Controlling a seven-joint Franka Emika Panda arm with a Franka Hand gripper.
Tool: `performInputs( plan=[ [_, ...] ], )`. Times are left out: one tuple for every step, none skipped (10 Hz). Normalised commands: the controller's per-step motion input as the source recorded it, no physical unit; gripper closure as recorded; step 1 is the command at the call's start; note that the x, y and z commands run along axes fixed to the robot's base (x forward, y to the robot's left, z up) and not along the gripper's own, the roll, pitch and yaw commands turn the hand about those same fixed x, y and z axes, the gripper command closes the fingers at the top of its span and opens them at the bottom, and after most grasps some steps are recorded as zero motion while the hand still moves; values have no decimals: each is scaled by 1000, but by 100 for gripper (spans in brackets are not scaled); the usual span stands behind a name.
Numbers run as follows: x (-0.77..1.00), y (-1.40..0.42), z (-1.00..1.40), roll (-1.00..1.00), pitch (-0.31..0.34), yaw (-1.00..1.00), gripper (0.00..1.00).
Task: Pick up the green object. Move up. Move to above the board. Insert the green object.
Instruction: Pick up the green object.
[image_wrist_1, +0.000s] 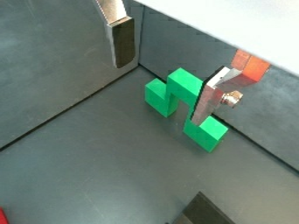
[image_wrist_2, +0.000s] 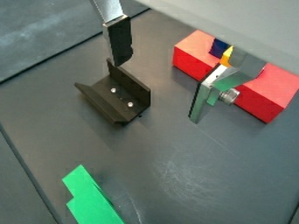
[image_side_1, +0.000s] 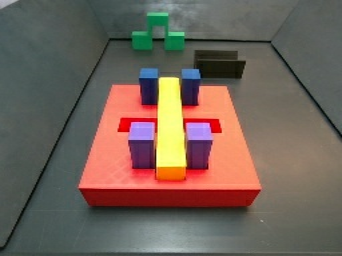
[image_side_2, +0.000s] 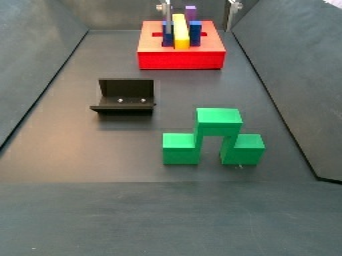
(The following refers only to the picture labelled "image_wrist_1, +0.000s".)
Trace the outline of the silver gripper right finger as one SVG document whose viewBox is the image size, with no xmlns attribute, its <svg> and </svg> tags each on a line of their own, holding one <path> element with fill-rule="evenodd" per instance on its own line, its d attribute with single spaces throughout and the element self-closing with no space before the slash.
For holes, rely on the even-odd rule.
<svg viewBox="0 0 299 224">
<path fill-rule="evenodd" d="M 235 107 L 243 97 L 239 90 L 257 84 L 270 63 L 243 50 L 237 50 L 231 67 L 222 66 L 201 86 L 191 121 L 201 125 L 221 104 Z"/>
</svg>

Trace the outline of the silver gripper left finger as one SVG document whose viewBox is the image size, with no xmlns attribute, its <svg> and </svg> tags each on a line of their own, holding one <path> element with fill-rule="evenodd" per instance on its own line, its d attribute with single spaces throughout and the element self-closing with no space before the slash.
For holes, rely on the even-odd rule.
<svg viewBox="0 0 299 224">
<path fill-rule="evenodd" d="M 135 20 L 127 15 L 123 0 L 92 1 L 107 26 L 114 65 L 122 68 L 136 56 Z"/>
</svg>

